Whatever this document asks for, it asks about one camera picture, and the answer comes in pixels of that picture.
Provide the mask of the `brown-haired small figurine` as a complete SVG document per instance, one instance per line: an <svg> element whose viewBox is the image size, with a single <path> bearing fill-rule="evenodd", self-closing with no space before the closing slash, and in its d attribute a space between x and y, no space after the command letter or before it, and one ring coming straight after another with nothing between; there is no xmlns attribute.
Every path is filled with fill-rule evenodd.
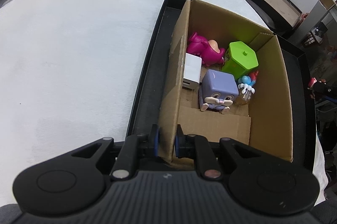
<svg viewBox="0 0 337 224"><path fill-rule="evenodd" d="M315 99L316 95L319 97L321 92L324 91L325 85L325 79L317 80L315 77L312 77L308 83L308 89L311 91L311 98Z"/></svg>

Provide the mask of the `lavender cube toy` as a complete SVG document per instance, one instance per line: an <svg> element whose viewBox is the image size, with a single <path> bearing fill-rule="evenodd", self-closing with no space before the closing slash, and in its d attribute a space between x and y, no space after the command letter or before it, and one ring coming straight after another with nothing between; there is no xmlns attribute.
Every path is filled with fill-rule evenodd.
<svg viewBox="0 0 337 224"><path fill-rule="evenodd" d="M232 74L208 69L198 94L200 111L216 110L226 114L239 93Z"/></svg>

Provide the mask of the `brown cardboard box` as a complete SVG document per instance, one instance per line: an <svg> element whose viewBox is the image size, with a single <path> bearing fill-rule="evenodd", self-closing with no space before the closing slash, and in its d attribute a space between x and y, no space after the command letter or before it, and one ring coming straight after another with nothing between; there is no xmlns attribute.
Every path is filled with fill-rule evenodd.
<svg viewBox="0 0 337 224"><path fill-rule="evenodd" d="M289 80L277 37L229 10L186 0L176 22L159 112L159 155L172 161L177 129L229 137L293 158Z"/></svg>

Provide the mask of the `red and blue small figurine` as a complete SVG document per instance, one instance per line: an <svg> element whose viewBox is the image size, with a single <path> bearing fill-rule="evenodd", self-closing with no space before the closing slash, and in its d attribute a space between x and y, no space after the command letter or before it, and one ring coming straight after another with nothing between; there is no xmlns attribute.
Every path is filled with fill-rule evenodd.
<svg viewBox="0 0 337 224"><path fill-rule="evenodd" d="M259 71L251 72L238 79L238 92L239 95L235 100L236 105L247 105L255 94L254 85L257 82Z"/></svg>

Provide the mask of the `white power adapter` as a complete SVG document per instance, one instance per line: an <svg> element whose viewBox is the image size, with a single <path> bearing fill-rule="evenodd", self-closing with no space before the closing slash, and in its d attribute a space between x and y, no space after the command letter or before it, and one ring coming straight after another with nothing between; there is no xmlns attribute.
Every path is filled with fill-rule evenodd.
<svg viewBox="0 0 337 224"><path fill-rule="evenodd" d="M202 59L186 53L182 85L194 90L199 86L201 77Z"/></svg>

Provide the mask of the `green hexagonal box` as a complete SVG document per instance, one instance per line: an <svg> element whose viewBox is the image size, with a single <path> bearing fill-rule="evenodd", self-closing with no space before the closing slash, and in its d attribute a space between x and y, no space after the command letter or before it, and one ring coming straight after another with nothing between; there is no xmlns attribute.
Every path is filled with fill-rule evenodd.
<svg viewBox="0 0 337 224"><path fill-rule="evenodd" d="M244 42L235 41L229 43L221 71L232 74L237 80L257 68L258 65L255 51Z"/></svg>

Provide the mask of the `pink toy figure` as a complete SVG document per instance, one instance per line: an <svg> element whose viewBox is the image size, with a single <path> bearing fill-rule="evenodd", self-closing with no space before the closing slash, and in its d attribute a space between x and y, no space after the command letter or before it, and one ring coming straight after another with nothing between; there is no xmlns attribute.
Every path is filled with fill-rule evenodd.
<svg viewBox="0 0 337 224"><path fill-rule="evenodd" d="M223 65L226 50L220 48L215 40L208 40L194 32L187 41L186 52L202 59L204 66Z"/></svg>

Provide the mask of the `black tray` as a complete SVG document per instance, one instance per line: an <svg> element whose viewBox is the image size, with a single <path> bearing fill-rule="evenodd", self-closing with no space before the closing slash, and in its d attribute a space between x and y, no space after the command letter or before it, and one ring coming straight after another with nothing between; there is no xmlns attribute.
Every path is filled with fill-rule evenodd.
<svg viewBox="0 0 337 224"><path fill-rule="evenodd" d="M169 61L171 36L186 0L164 0L160 9L132 106L127 135L150 133L158 123ZM306 87L310 76L304 51L278 37L290 84L294 162L314 167L316 129L314 101Z"/></svg>

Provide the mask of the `white tablecloth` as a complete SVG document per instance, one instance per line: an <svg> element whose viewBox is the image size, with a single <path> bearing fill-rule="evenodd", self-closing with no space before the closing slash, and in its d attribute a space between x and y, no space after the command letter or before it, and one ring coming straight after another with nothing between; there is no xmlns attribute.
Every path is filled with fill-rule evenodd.
<svg viewBox="0 0 337 224"><path fill-rule="evenodd" d="M1 8L1 205L25 168L124 139L164 0L11 0ZM245 0L202 0L262 25Z"/></svg>

